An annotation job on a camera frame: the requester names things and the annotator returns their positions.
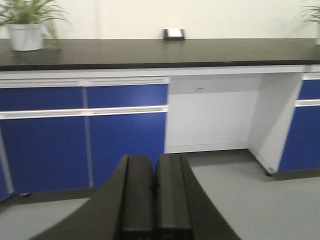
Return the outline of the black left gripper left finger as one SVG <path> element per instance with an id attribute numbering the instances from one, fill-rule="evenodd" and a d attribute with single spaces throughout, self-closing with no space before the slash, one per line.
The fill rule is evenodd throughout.
<path id="1" fill-rule="evenodd" d="M 151 240 L 153 167 L 145 155 L 124 155 L 109 179 L 71 215 L 35 240 Z"/>

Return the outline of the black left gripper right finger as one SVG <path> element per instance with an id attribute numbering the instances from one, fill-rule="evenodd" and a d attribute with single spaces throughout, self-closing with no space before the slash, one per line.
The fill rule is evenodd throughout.
<path id="1" fill-rule="evenodd" d="M 186 155 L 161 155 L 154 177 L 156 240 L 239 239 L 201 187 Z"/>

